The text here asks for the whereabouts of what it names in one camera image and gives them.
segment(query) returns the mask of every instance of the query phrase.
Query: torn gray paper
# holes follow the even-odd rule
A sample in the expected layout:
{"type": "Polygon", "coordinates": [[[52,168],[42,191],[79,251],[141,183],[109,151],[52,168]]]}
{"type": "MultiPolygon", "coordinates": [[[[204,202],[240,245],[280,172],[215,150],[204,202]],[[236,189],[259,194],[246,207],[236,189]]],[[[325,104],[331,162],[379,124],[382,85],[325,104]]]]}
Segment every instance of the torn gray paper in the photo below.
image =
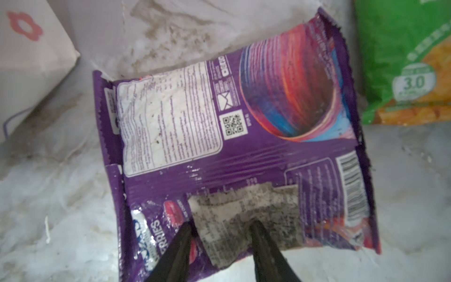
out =
{"type": "Polygon", "coordinates": [[[239,190],[193,195],[194,224],[212,264],[231,265],[251,244],[248,223],[260,220],[281,250],[300,247],[303,238],[298,185],[274,188],[271,182],[239,190]]]}

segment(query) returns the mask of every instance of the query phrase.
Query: envelope icon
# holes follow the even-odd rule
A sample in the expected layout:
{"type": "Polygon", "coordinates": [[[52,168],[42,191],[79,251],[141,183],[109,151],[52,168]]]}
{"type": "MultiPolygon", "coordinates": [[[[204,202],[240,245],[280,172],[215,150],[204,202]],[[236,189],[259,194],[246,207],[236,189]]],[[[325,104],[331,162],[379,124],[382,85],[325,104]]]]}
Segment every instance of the envelope icon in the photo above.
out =
{"type": "Polygon", "coordinates": [[[218,107],[220,111],[225,111],[233,107],[232,95],[229,91],[219,94],[218,107]]]}

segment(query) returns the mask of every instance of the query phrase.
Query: purple packaging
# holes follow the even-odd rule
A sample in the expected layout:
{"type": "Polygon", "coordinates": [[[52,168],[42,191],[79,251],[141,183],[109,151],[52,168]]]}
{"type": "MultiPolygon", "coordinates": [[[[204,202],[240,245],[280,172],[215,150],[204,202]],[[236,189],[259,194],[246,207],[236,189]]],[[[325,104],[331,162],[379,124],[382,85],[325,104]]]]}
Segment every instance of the purple packaging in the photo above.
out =
{"type": "Polygon", "coordinates": [[[241,225],[253,217],[282,250],[380,253],[348,60],[320,9],[306,24],[182,69],[114,82],[94,71],[119,281],[143,281],[186,221],[197,229],[189,281],[249,255],[241,225]]]}

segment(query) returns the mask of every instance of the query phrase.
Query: marble surface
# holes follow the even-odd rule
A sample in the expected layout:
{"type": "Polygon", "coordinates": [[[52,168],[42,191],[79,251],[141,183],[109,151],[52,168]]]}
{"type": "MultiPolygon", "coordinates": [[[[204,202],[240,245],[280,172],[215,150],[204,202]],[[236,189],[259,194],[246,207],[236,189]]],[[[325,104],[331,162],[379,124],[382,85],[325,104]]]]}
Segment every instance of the marble surface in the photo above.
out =
{"type": "MultiPolygon", "coordinates": [[[[91,71],[119,79],[214,57],[308,20],[343,26],[357,89],[350,0],[49,0],[82,54],[0,146],[0,281],[117,281],[116,222],[94,118],[91,71]]],[[[451,281],[451,123],[366,126],[382,255],[285,252],[305,281],[451,281]]],[[[247,258],[205,281],[255,281],[247,258]]]]}

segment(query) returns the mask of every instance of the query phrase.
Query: red flower print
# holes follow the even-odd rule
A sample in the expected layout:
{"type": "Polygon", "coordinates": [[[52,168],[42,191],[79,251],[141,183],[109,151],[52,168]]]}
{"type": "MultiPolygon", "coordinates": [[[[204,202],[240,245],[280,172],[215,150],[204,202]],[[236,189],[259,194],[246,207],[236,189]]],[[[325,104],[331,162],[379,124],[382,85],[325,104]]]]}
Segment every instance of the red flower print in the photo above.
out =
{"type": "Polygon", "coordinates": [[[17,32],[18,34],[23,34],[26,38],[30,39],[31,41],[38,41],[39,37],[43,34],[42,28],[38,26],[33,18],[27,14],[27,13],[14,13],[14,12],[8,12],[8,18],[9,18],[9,24],[11,25],[11,28],[17,32]],[[22,21],[22,23],[26,23],[30,26],[31,31],[25,31],[23,30],[19,23],[22,21]]]}

